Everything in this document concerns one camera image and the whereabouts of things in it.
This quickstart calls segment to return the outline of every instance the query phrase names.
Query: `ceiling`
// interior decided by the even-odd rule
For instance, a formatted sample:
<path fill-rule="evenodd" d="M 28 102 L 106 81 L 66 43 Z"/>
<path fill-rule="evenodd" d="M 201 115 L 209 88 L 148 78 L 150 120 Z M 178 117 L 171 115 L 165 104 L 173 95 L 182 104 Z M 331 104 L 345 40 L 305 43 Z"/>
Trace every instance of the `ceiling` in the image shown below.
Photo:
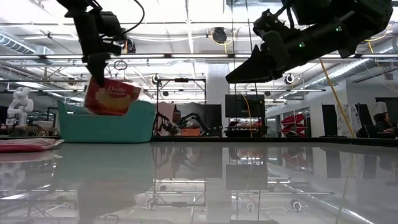
<path fill-rule="evenodd" d="M 137 23 L 142 11 L 133 0 L 105 1 L 98 0 L 104 11 L 112 11 L 117 15 L 122 27 L 129 28 Z M 138 54 L 146 53 L 186 53 L 186 54 L 249 54 L 254 44 L 260 44 L 261 39 L 257 37 L 248 26 L 255 21 L 262 11 L 270 8 L 272 12 L 281 7 L 281 3 L 270 1 L 266 4 L 250 4 L 248 11 L 243 5 L 233 7 L 231 10 L 225 4 L 225 0 L 145 0 L 141 1 L 145 9 L 145 18 L 141 25 L 128 33 L 134 40 Z M 67 10 L 56 0 L 13 0 L 8 1 L 0 7 L 0 30 L 13 34 L 16 38 L 23 40 L 27 44 L 43 45 L 53 50 L 55 54 L 81 54 L 79 42 L 76 40 L 76 30 L 73 20 L 64 18 Z M 287 21 L 285 13 L 280 16 L 281 20 Z M 398 15 L 394 12 L 391 24 L 398 20 Z M 227 46 L 217 45 L 206 35 L 210 34 L 215 27 L 224 27 L 229 39 L 236 41 Z M 394 36 L 395 26 L 391 27 L 392 32 L 373 42 L 378 45 Z M 357 52 L 369 50 L 367 44 L 360 45 Z M 12 50 L 0 47 L 2 54 L 16 54 Z M 14 65 L 24 68 L 21 63 L 31 65 L 34 62 L 8 61 Z M 112 78 L 118 74 L 118 78 L 126 78 L 133 81 L 133 85 L 139 85 L 145 89 L 151 89 L 151 78 L 158 74 L 160 78 L 205 78 L 208 71 L 209 62 L 206 60 L 197 61 L 176 61 L 167 59 L 151 59 L 150 64 L 145 60 L 130 60 L 136 64 L 130 66 L 125 71 L 117 72 L 112 70 L 108 74 Z M 228 62 L 229 70 L 232 71 L 241 62 Z M 328 63 L 326 67 L 336 64 Z M 45 75 L 44 67 L 26 67 L 31 72 L 40 76 Z M 54 73 L 53 79 L 88 79 L 90 74 L 85 67 L 66 67 L 58 70 L 59 67 L 47 67 L 47 74 Z M 320 69 L 317 63 L 308 63 L 302 67 L 297 67 L 288 73 L 300 76 L 299 83 L 306 82 L 312 77 L 306 77 L 309 70 Z M 66 83 L 58 83 L 57 88 L 84 88 L 85 83 L 70 86 Z M 196 83 L 174 83 L 167 85 L 170 88 L 197 89 L 196 92 L 170 93 L 163 98 L 199 99 L 204 96 L 200 92 L 200 85 Z M 259 83 L 258 88 L 290 88 L 284 84 L 283 78 L 269 83 Z M 248 84 L 238 85 L 239 89 L 250 88 Z M 150 99 L 148 95 L 143 95 L 143 99 Z"/>

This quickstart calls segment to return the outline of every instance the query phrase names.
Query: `humanoid robot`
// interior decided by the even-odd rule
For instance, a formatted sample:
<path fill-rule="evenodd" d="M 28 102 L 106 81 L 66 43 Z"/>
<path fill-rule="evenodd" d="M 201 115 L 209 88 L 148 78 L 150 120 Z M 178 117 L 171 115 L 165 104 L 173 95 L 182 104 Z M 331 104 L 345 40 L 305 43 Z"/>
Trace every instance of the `humanoid robot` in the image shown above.
<path fill-rule="evenodd" d="M 18 115 L 18 126 L 26 125 L 27 112 L 33 111 L 33 100 L 28 98 L 30 88 L 19 87 L 17 91 L 12 94 L 13 99 L 7 110 L 6 126 L 13 126 L 17 123 L 16 114 Z"/>

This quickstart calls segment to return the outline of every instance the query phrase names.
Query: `plastic bin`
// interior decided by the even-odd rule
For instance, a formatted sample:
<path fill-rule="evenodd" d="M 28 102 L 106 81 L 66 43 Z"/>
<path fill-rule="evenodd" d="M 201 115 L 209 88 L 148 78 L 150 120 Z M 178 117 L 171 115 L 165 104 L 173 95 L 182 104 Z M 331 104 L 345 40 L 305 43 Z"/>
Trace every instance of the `plastic bin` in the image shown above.
<path fill-rule="evenodd" d="M 132 102 L 122 116 L 68 114 L 62 101 L 58 101 L 58 112 L 65 142 L 149 142 L 155 121 L 155 106 L 140 100 Z"/>

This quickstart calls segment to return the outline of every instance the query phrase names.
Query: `ductwork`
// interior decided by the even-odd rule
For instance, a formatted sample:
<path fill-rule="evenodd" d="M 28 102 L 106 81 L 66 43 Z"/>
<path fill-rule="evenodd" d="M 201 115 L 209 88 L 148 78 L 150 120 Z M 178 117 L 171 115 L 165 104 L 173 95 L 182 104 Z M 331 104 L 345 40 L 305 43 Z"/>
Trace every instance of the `ductwork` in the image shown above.
<path fill-rule="evenodd" d="M 394 37 L 374 48 L 375 54 L 398 54 L 398 37 Z M 348 77 L 364 72 L 367 69 L 371 69 L 377 66 L 374 59 L 359 59 L 351 63 L 344 63 L 337 65 L 332 69 L 329 69 L 328 74 L 333 83 L 345 80 Z M 327 86 L 328 81 L 325 75 L 322 73 L 318 74 L 315 78 L 311 79 L 305 88 L 313 88 L 315 86 Z"/>
<path fill-rule="evenodd" d="M 7 47 L 11 50 L 15 50 L 16 52 L 19 52 L 21 54 L 37 54 L 37 55 L 47 55 L 47 54 L 54 54 L 53 50 L 50 50 L 47 47 L 41 46 L 41 45 L 35 45 L 35 44 L 30 44 L 27 43 L 20 38 L 5 32 L 3 30 L 0 30 L 0 45 Z M 40 60 L 40 63 L 45 63 L 47 65 L 50 65 L 53 63 L 51 60 Z"/>
<path fill-rule="evenodd" d="M 39 79 L 43 78 L 41 75 L 36 74 L 34 72 L 24 70 L 22 68 L 19 68 L 19 67 L 13 66 L 13 65 L 9 65 L 7 62 L 0 61 L 0 78 L 7 79 L 7 80 L 13 80 L 13 79 L 15 79 L 15 80 L 31 80 L 28 77 L 36 77 Z M 54 87 L 56 87 L 59 89 L 66 89 L 64 86 L 62 86 L 58 83 L 53 83 L 53 84 L 42 83 L 41 86 L 43 86 L 44 88 L 53 88 L 54 89 Z"/>
<path fill-rule="evenodd" d="M 234 4 L 234 7 L 246 7 L 246 2 L 248 3 L 248 6 L 269 6 L 270 3 L 282 4 L 281 0 L 226 0 L 225 4 L 227 6 Z"/>

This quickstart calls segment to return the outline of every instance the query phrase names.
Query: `red snack bag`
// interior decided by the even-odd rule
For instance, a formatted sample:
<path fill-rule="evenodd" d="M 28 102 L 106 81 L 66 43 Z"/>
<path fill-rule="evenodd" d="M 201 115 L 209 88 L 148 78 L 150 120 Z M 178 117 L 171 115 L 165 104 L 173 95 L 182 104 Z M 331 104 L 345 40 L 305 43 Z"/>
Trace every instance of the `red snack bag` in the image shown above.
<path fill-rule="evenodd" d="M 93 78 L 87 88 L 85 107 L 98 115 L 124 115 L 131 102 L 138 99 L 141 88 L 105 78 L 101 88 Z"/>
<path fill-rule="evenodd" d="M 0 140 L 0 152 L 38 152 L 49 150 L 62 142 L 44 138 Z"/>

